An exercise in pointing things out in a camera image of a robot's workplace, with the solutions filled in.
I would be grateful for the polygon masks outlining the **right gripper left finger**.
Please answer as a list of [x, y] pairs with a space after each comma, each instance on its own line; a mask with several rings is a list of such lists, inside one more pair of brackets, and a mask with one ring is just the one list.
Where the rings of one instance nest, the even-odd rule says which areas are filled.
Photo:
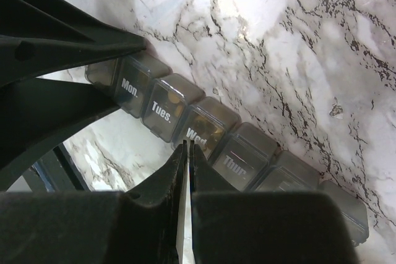
[[4, 192], [2, 263], [180, 263], [187, 144], [127, 192]]

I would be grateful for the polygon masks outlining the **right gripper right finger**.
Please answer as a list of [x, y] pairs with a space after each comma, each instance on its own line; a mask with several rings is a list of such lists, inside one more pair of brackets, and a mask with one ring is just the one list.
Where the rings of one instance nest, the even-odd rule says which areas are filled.
[[189, 148], [196, 263], [358, 263], [342, 214], [325, 194], [239, 192]]

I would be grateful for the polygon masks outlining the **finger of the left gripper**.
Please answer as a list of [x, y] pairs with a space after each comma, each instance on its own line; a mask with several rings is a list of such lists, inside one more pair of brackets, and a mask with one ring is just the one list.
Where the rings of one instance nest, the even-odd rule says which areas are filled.
[[118, 110], [93, 85], [29, 79], [1, 88], [1, 190], [44, 154]]
[[65, 0], [1, 0], [1, 86], [145, 49]]

